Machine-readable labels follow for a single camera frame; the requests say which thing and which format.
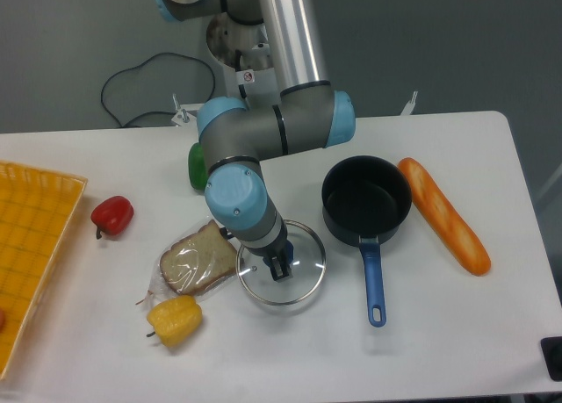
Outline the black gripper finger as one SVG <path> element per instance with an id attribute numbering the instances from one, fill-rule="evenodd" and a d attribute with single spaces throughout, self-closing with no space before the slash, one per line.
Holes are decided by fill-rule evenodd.
<path id="1" fill-rule="evenodd" d="M 265 257 L 264 263 L 270 269 L 274 281 L 279 282 L 292 277 L 291 259 L 286 253 Z"/>

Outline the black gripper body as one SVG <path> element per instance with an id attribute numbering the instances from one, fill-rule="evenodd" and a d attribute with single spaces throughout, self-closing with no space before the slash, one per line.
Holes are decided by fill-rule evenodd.
<path id="1" fill-rule="evenodd" d="M 277 233 L 269 232 L 256 241 L 241 241 L 241 244 L 252 254 L 270 258 L 285 250 L 287 243 L 287 229 L 281 227 Z"/>

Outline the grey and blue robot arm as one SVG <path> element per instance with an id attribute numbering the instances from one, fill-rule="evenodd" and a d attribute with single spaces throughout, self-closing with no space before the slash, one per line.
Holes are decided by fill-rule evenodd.
<path id="1" fill-rule="evenodd" d="M 217 219 L 274 280 L 291 274 L 287 228 L 263 180 L 261 162 L 349 141 L 356 117 L 349 95 L 328 80 L 310 0 L 155 0 L 168 18 L 224 13 L 265 30 L 278 101 L 250 107 L 240 97 L 208 100 L 198 140 L 208 181 L 205 201 Z"/>

